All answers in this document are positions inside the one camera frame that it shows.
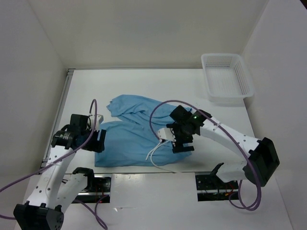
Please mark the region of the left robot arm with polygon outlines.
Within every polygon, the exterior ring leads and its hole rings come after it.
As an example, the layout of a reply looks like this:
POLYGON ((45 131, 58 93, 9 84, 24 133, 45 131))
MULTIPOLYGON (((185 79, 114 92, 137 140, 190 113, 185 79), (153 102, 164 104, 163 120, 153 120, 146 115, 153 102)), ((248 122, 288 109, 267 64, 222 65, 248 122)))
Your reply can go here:
POLYGON ((82 191, 92 191, 94 171, 77 167, 67 182, 65 172, 77 149, 90 152, 104 150, 105 130, 100 130, 102 115, 72 114, 69 124, 57 131, 51 141, 46 170, 24 204, 17 204, 13 214, 23 230, 59 230, 64 213, 82 191))

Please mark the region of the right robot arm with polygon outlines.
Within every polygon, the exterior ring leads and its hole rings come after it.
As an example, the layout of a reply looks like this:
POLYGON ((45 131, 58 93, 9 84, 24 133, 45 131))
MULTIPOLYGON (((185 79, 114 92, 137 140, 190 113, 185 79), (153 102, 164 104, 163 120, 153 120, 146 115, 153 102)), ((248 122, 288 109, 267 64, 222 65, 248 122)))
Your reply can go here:
POLYGON ((190 152, 193 136, 211 139, 238 156, 241 163, 221 162, 212 170, 211 185, 222 188, 232 180, 248 180, 264 187, 280 165, 274 143, 269 138, 257 139, 244 135, 218 121, 206 111, 194 113, 177 106, 170 117, 173 123, 166 127, 172 133, 173 153, 190 152))

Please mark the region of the light blue shorts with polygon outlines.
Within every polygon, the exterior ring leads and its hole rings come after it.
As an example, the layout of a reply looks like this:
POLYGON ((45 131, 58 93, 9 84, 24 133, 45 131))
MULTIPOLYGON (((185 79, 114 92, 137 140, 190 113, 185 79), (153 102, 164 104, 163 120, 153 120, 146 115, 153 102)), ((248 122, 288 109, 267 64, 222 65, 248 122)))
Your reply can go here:
POLYGON ((154 132, 174 122, 170 114, 175 108, 138 95, 123 94, 112 99, 107 109, 117 120, 100 126, 106 131, 105 149, 95 154, 95 167, 165 166, 190 156, 191 152, 174 154, 168 142, 155 151, 153 162, 146 158, 158 144, 154 132))

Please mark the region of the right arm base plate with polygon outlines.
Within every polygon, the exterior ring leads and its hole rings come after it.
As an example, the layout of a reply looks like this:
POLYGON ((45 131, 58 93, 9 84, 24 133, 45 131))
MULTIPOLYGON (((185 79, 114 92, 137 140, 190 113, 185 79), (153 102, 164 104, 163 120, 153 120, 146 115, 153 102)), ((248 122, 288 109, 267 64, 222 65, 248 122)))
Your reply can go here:
POLYGON ((238 182, 223 182, 215 175, 196 174, 198 201, 238 200, 238 182))

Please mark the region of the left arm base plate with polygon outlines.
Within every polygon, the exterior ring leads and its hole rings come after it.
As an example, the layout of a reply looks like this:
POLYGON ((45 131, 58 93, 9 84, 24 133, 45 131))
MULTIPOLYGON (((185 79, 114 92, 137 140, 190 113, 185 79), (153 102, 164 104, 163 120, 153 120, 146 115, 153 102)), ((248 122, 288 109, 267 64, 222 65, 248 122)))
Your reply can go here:
POLYGON ((76 200, 82 201, 85 204, 110 203, 111 190, 111 175, 97 174, 94 177, 94 185, 82 190, 77 196, 76 200))

